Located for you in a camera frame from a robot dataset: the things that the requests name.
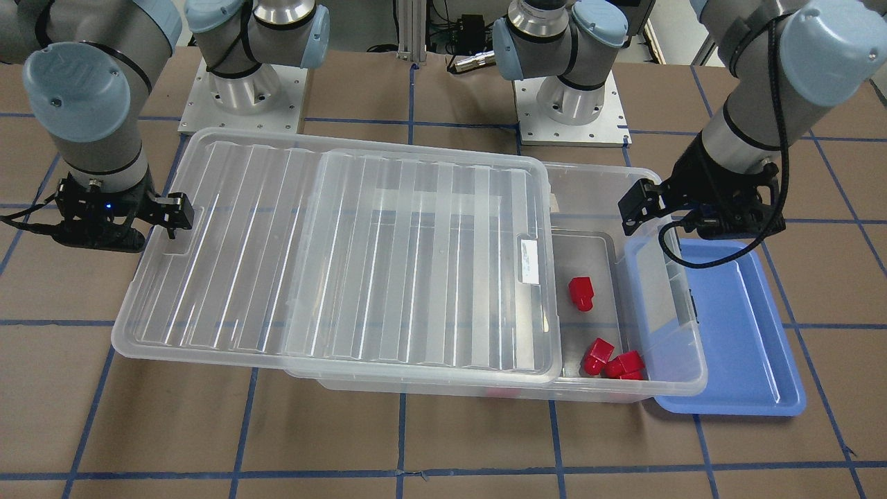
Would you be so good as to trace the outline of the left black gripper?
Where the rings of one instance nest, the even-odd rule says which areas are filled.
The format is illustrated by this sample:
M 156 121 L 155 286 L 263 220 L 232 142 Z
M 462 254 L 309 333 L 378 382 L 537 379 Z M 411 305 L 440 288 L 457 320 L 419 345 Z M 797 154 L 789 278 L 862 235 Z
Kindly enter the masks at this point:
M 710 157 L 698 134 L 665 184 L 640 179 L 619 200 L 624 235 L 632 236 L 643 223 L 675 211 L 688 211 L 691 229 L 706 240 L 779 234 L 786 222 L 776 209 L 778 173 L 773 162 L 764 164 L 760 173 L 734 173 Z

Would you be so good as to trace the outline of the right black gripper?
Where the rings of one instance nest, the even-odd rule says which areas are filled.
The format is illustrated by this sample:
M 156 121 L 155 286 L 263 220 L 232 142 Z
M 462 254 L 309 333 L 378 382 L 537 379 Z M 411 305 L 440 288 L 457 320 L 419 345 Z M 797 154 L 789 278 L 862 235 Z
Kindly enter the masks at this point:
M 132 225 L 141 214 L 146 223 L 163 227 L 171 240 L 178 230 L 193 229 L 194 208 L 187 193 L 152 198 L 154 194 L 151 173 L 130 189 L 116 193 L 80 186 L 69 174 L 56 190 L 62 221 L 54 228 L 53 240 L 69 247 L 139 253 L 146 237 Z

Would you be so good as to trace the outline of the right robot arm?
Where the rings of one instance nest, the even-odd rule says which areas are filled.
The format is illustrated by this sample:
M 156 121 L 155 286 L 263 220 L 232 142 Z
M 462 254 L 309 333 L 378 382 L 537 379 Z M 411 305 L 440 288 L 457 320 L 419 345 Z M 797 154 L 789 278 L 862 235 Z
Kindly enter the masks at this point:
M 173 56 L 184 26 L 202 51 L 224 110 L 243 111 L 231 85 L 257 83 L 254 104 L 275 99 L 272 65 L 316 69 L 326 59 L 329 10 L 316 1 L 3 1 L 2 62 L 23 67 L 35 118 L 69 168 L 46 199 L 56 225 L 26 223 L 42 208 L 4 215 L 3 224 L 67 247 L 142 252 L 139 219 L 174 239 L 190 230 L 185 193 L 161 195 L 137 119 Z

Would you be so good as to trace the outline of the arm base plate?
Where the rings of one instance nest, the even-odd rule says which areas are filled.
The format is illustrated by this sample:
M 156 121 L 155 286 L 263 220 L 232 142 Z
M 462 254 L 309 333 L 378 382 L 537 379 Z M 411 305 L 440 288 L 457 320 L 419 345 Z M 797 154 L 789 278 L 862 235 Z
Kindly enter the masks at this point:
M 633 143 L 617 83 L 579 91 L 558 77 L 513 81 L 520 140 L 530 146 L 602 146 Z
M 200 60 L 178 132 L 206 128 L 247 132 L 298 132 L 310 70 L 263 65 L 252 75 L 226 79 L 206 70 Z

